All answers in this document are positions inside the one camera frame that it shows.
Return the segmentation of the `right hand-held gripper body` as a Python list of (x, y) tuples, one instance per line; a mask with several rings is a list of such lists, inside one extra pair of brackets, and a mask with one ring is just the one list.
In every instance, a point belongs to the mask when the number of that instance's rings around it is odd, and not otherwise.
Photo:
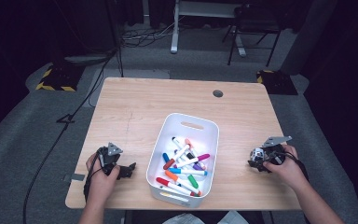
[(283, 164), (285, 160), (285, 152), (282, 146), (282, 143), (290, 141), (292, 139), (291, 136), (271, 136), (269, 137), (262, 147), (267, 147), (268, 152), (265, 154), (264, 161), (268, 161), (275, 165)]

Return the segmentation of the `white toy car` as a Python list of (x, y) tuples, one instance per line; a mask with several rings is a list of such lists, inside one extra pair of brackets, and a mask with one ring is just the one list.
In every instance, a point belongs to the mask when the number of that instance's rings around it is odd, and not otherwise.
[(264, 149), (263, 148), (255, 148), (250, 153), (250, 160), (248, 160), (248, 163), (251, 167), (258, 167), (263, 164), (263, 161), (265, 159)]

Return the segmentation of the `red marker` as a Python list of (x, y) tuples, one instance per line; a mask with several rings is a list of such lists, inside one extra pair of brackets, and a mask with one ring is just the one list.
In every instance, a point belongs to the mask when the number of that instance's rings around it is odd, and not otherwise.
[(157, 180), (157, 182), (159, 184), (162, 184), (162, 185), (164, 185), (166, 187), (169, 187), (171, 189), (175, 189), (175, 190), (177, 190), (177, 191), (179, 191), (179, 192), (181, 192), (181, 193), (183, 193), (183, 194), (185, 194), (187, 196), (195, 196), (196, 195), (193, 191), (190, 191), (188, 189), (184, 189), (182, 187), (179, 187), (179, 186), (173, 184), (172, 182), (170, 182), (170, 181), (168, 181), (168, 180), (166, 180), (166, 179), (164, 179), (162, 177), (157, 177), (156, 180)]

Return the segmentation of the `brown marker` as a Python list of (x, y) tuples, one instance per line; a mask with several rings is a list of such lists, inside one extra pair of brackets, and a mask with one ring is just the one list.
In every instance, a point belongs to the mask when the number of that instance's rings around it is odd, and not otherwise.
[(183, 148), (181, 148), (180, 150), (178, 150), (178, 151), (173, 155), (173, 157), (170, 158), (170, 160), (165, 163), (165, 165), (163, 166), (163, 169), (164, 169), (164, 170), (167, 170), (168, 168), (170, 168), (170, 167), (175, 163), (175, 161), (185, 153), (185, 151), (186, 151), (187, 149), (190, 149), (190, 145), (189, 145), (189, 144), (185, 145)]

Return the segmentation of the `orange marker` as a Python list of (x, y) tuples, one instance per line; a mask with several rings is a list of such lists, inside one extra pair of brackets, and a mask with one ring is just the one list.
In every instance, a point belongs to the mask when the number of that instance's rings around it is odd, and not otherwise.
[(175, 182), (179, 183), (182, 187), (185, 187), (191, 191), (193, 191), (196, 195), (201, 196), (201, 191), (194, 188), (192, 185), (188, 184), (185, 180), (181, 179), (180, 177), (178, 177), (177, 175), (175, 175), (174, 173), (165, 170), (165, 175), (167, 177), (169, 177), (170, 179), (174, 180)]

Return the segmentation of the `black marker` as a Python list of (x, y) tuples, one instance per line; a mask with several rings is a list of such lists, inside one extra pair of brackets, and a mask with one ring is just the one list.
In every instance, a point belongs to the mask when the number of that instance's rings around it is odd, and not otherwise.
[(178, 146), (178, 150), (180, 150), (181, 148), (183, 148), (185, 145), (187, 145), (186, 143), (185, 143), (185, 139), (183, 140), (183, 141), (181, 141), (180, 139), (178, 139), (177, 137), (174, 137), (173, 139), (172, 139), (172, 141)]

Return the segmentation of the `light blue marker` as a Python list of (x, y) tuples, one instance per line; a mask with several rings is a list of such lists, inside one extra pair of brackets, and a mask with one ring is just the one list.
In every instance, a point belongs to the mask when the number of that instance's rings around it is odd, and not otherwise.
[(204, 170), (186, 170), (179, 168), (169, 168), (168, 171), (174, 174), (185, 174), (185, 175), (207, 175), (208, 172)]

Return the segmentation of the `magenta marker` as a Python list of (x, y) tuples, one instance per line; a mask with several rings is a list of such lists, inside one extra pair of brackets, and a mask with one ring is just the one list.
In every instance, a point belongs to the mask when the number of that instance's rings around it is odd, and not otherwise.
[(178, 162), (178, 163), (175, 164), (175, 167), (180, 168), (180, 167), (183, 167), (185, 165), (189, 165), (191, 163), (203, 161), (205, 159), (208, 159), (209, 157), (210, 157), (210, 154), (202, 154), (202, 155), (200, 155), (198, 157), (188, 159), (187, 161)]

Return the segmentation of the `white plastic bin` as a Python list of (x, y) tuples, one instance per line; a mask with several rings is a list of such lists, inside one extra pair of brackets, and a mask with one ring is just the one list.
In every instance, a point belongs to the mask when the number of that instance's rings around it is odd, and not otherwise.
[[(201, 191), (201, 196), (187, 196), (175, 189), (159, 184), (156, 180), (157, 177), (162, 177), (173, 184), (182, 187), (179, 183), (167, 177), (165, 175), (165, 170), (163, 169), (163, 165), (166, 161), (163, 159), (162, 154), (167, 153), (168, 157), (172, 158), (178, 150), (178, 146), (172, 141), (174, 137), (177, 137), (181, 141), (186, 138), (189, 139), (195, 150), (199, 153), (199, 156), (202, 154), (210, 154), (208, 159), (202, 161), (206, 165), (206, 170), (204, 171), (207, 171), (208, 174), (193, 175), (199, 184), (198, 190)], [(173, 203), (183, 207), (199, 207), (202, 200), (210, 193), (212, 188), (218, 139), (219, 129), (214, 122), (179, 113), (170, 114), (161, 127), (146, 171), (146, 180), (149, 184), (152, 196), (163, 202)], [(175, 175), (191, 185), (187, 179), (188, 175)], [(161, 196), (161, 192), (175, 195), (176, 199)]]

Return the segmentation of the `green marker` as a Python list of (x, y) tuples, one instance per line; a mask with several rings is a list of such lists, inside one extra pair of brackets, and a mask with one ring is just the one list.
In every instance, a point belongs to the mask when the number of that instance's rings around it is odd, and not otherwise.
[(195, 177), (193, 175), (188, 175), (187, 179), (189, 180), (189, 182), (191, 183), (191, 185), (195, 188), (198, 189), (199, 188), (199, 184), (197, 182), (197, 180), (195, 179)]

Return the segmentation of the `person's right hand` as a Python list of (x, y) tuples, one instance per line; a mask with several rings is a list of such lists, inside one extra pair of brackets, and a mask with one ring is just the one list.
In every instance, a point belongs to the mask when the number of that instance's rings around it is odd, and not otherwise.
[(296, 149), (289, 145), (283, 145), (282, 147), (284, 152), (289, 155), (283, 164), (275, 165), (265, 161), (263, 165), (272, 173), (275, 173), (281, 179), (281, 181), (287, 184), (294, 191), (305, 188), (305, 186), (308, 184), (308, 180), (304, 176), (299, 165), (296, 163)]

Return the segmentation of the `person's left hand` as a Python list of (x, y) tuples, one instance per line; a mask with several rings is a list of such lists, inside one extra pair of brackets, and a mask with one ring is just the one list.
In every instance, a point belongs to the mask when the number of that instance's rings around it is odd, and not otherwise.
[(86, 165), (91, 173), (87, 204), (104, 206), (113, 193), (120, 167), (115, 166), (111, 174), (106, 175), (101, 170), (96, 154), (92, 154), (88, 158)]

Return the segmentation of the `black yellow striped base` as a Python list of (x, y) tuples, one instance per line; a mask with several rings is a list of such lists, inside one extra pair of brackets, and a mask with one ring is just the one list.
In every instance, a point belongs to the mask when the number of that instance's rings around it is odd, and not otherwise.
[(297, 95), (292, 79), (281, 71), (260, 70), (256, 80), (265, 86), (268, 94)]
[(77, 91), (77, 84), (84, 70), (84, 66), (57, 67), (51, 65), (35, 88), (46, 91)]

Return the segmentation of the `black stand pole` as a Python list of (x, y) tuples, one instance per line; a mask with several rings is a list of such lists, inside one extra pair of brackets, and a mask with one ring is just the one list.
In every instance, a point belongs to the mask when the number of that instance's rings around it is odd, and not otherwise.
[(117, 10), (117, 0), (113, 0), (113, 11), (114, 11), (114, 20), (115, 20), (115, 29), (116, 29), (116, 41), (117, 41), (117, 64), (120, 77), (124, 77), (123, 64), (122, 64), (122, 50), (121, 50), (121, 33), (119, 27), (119, 16)]

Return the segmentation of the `grey metal table bracket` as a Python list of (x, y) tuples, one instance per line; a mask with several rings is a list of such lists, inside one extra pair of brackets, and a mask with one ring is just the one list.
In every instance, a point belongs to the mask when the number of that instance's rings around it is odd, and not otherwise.
[(83, 181), (84, 178), (85, 178), (85, 176), (81, 175), (81, 174), (67, 174), (62, 178), (62, 180), (64, 182), (71, 183), (73, 180), (75, 180), (75, 181)]

